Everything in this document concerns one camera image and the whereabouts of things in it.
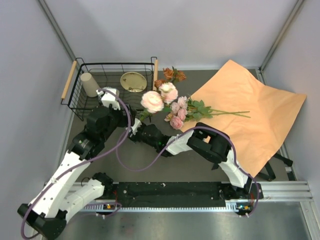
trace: kraft paper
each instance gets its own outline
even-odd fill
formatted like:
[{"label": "kraft paper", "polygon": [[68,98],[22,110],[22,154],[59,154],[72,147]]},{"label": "kraft paper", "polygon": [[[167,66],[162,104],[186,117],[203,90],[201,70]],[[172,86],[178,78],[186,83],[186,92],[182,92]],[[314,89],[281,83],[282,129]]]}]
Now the kraft paper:
[{"label": "kraft paper", "polygon": [[[221,111],[250,111],[244,114],[251,118],[228,114],[200,121],[230,136],[240,165],[255,177],[280,149],[307,96],[266,86],[229,60],[191,97]],[[185,122],[181,130],[195,125]]]}]

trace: white panel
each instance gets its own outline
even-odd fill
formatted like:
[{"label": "white panel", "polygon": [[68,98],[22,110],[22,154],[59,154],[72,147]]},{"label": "white panel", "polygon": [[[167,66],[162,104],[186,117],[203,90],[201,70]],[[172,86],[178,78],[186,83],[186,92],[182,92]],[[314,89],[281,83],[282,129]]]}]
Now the white panel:
[{"label": "white panel", "polygon": [[71,116],[60,105],[71,62],[35,0],[0,1],[0,33],[0,232],[18,240],[18,207],[58,166]]},{"label": "white panel", "polygon": [[286,138],[297,176],[307,180],[320,210],[320,1],[308,0],[265,71],[272,87],[306,93]]},{"label": "white panel", "polygon": [[260,66],[296,0],[47,0],[87,62],[149,61],[212,69]]}]

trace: black bracket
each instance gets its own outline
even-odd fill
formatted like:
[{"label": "black bracket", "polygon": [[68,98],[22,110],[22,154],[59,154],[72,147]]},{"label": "black bracket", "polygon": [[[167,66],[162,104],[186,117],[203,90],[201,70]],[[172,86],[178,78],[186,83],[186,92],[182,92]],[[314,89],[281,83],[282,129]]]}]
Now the black bracket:
[{"label": "black bracket", "polygon": [[273,157],[283,161],[288,167],[292,167],[292,165],[294,164],[294,161],[284,156],[281,156],[279,153],[276,153],[275,155],[273,155]]},{"label": "black bracket", "polygon": [[[26,203],[21,204],[17,211],[18,214],[23,218],[29,207]],[[43,213],[38,215],[35,211],[31,210],[26,218],[26,222],[46,239],[54,240],[62,233],[67,225],[66,214],[67,211],[59,210],[56,217],[45,218]]]},{"label": "black bracket", "polygon": [[276,175],[275,175],[275,172],[274,170],[272,169],[271,165],[269,162],[267,162],[265,165],[264,165],[265,169],[266,169],[266,172],[268,174],[265,174],[265,173],[262,173],[262,172],[259,172],[257,175],[264,179],[264,180],[267,180],[269,182],[271,182],[272,180],[275,180],[276,179]]}]

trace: beige cup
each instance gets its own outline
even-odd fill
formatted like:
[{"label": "beige cup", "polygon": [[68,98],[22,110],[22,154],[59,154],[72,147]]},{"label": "beige cup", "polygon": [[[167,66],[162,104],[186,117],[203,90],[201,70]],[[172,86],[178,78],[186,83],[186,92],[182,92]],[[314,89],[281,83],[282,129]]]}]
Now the beige cup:
[{"label": "beige cup", "polygon": [[100,88],[94,77],[89,72],[85,72],[80,76],[82,86],[88,97],[96,97],[97,90]]}]

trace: black wire basket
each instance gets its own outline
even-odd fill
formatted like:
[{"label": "black wire basket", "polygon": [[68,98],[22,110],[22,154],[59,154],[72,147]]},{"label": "black wire basket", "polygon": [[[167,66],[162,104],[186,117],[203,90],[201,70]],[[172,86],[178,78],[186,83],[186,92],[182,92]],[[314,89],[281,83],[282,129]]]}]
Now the black wire basket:
[{"label": "black wire basket", "polygon": [[[137,115],[143,111],[141,105],[141,97],[147,91],[151,91],[154,85],[154,72],[158,76],[158,67],[155,67],[157,57],[151,57],[150,62],[91,62],[85,63],[82,58],[77,58],[73,64],[69,77],[67,79],[64,91],[62,94],[61,104],[67,105],[74,114],[82,121],[88,116],[93,108],[99,105],[98,97],[88,97],[80,76],[83,73],[90,73],[99,87],[111,87],[119,91],[119,97],[125,104],[137,111]],[[76,67],[79,66],[71,93],[67,97],[69,85],[72,81],[73,73]],[[146,79],[146,88],[140,92],[131,92],[124,89],[120,83],[121,76],[128,72],[136,72],[143,75]]]}]

